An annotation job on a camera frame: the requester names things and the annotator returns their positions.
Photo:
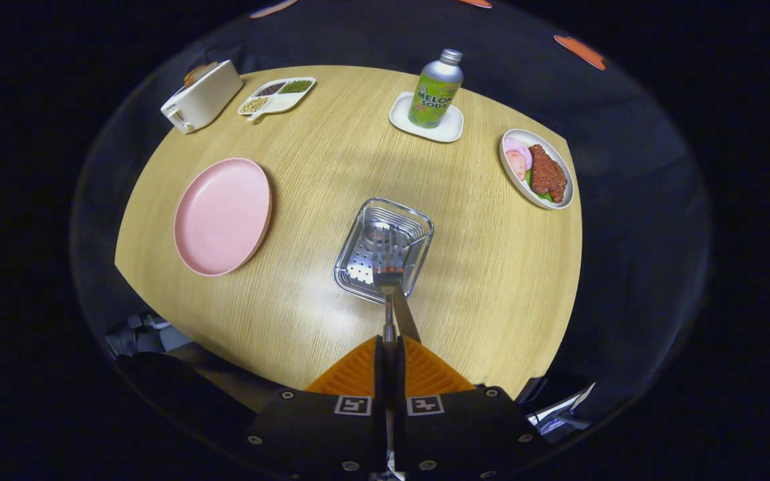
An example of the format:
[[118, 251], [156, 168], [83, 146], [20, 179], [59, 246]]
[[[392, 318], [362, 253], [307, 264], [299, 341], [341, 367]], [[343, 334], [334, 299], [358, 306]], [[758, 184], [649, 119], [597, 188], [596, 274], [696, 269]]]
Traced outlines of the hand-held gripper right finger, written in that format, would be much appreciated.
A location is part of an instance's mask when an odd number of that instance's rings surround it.
[[395, 389], [395, 468], [408, 479], [514, 479], [547, 456], [547, 442], [501, 387], [473, 385], [404, 336]]

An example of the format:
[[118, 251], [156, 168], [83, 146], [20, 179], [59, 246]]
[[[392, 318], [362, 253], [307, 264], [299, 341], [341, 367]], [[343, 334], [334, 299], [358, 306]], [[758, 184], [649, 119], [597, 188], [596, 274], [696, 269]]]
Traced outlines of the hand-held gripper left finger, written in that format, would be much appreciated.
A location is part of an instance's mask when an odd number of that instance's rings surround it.
[[284, 389], [245, 430], [245, 460], [280, 480], [370, 480], [386, 468], [380, 336], [306, 390]]

